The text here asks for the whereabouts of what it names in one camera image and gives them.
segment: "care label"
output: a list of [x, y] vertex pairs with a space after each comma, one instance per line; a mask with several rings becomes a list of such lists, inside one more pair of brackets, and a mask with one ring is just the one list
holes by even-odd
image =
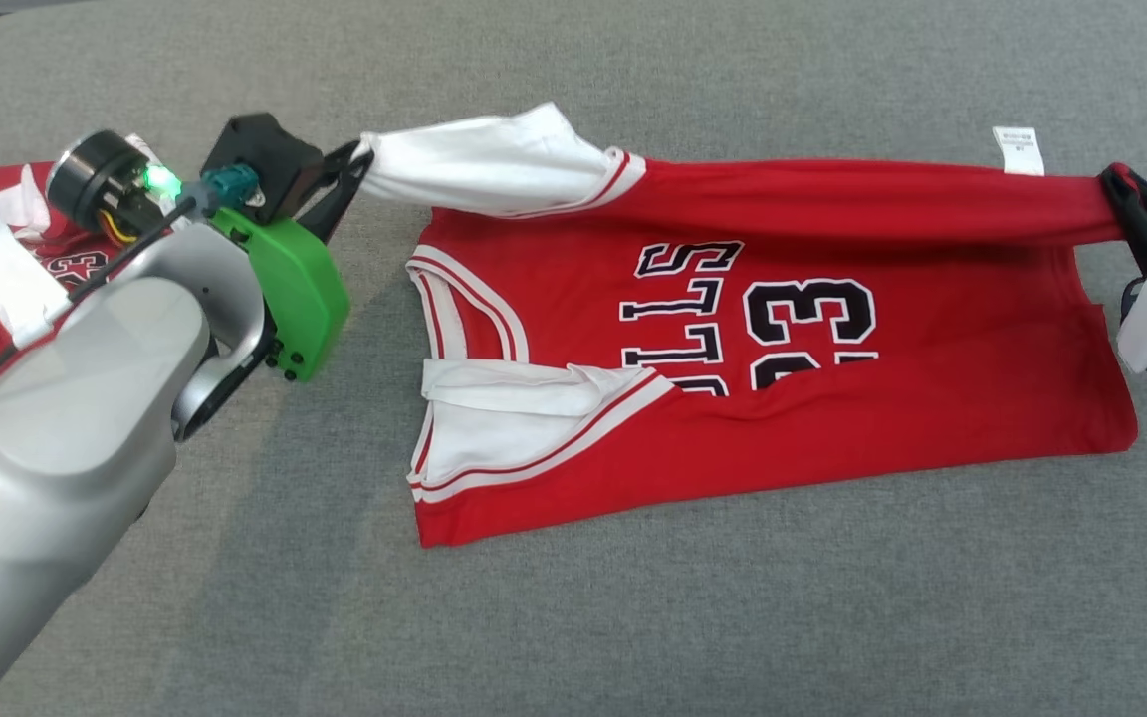
[[1033, 127], [993, 127], [993, 139], [1002, 150], [1002, 171], [1009, 176], [1045, 176]]

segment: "green led light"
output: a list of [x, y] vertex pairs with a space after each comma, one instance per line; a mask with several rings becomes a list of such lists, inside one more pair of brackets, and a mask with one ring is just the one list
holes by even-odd
[[179, 190], [184, 189], [184, 184], [162, 164], [149, 164], [145, 169], [145, 186], [149, 187], [150, 192], [158, 192], [171, 198], [179, 196]]

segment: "green plastic part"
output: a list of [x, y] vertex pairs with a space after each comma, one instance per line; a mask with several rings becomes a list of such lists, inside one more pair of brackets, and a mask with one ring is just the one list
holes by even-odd
[[287, 377], [310, 381], [330, 356], [351, 311], [327, 246], [291, 218], [256, 224], [220, 209], [210, 221], [251, 259], [282, 344], [274, 354], [278, 367]]

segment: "black cable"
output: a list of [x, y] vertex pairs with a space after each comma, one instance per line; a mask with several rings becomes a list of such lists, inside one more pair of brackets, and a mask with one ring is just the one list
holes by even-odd
[[[140, 239], [135, 240], [135, 244], [127, 246], [117, 257], [114, 258], [109, 264], [104, 264], [100, 271], [87, 278], [86, 281], [73, 287], [73, 290], [69, 291], [69, 305], [78, 305], [79, 301], [87, 298], [93, 290], [100, 289], [109, 280], [109, 274], [112, 274], [118, 268], [124, 267], [127, 262], [135, 259], [138, 255], [148, 249], [154, 244], [156, 240], [165, 236], [165, 231], [171, 228], [173, 223], [177, 223], [179, 218], [184, 217], [195, 208], [196, 201], [192, 198], [185, 198], [177, 204], [177, 208], [172, 209], [171, 212], [162, 218], [162, 221], [154, 224], [154, 226], [147, 228], [145, 233], [141, 233]], [[9, 343], [0, 352], [0, 371], [3, 368], [10, 359], [15, 358], [15, 354], [19, 353], [19, 349], [16, 344]]]

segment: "gray fabric surface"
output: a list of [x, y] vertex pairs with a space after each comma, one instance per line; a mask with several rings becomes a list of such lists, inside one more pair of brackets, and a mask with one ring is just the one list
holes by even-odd
[[[133, 0], [0, 18], [0, 163], [95, 127], [193, 172], [272, 110], [333, 147], [555, 100], [670, 159], [1147, 177], [1134, 0]], [[259, 373], [0, 686], [0, 716], [1147, 714], [1147, 377], [1129, 453], [664, 505], [418, 546], [427, 213], [360, 200], [330, 371]], [[1083, 251], [1109, 305], [1124, 246]], [[1037, 358], [1014, 358], [1037, 361]]]

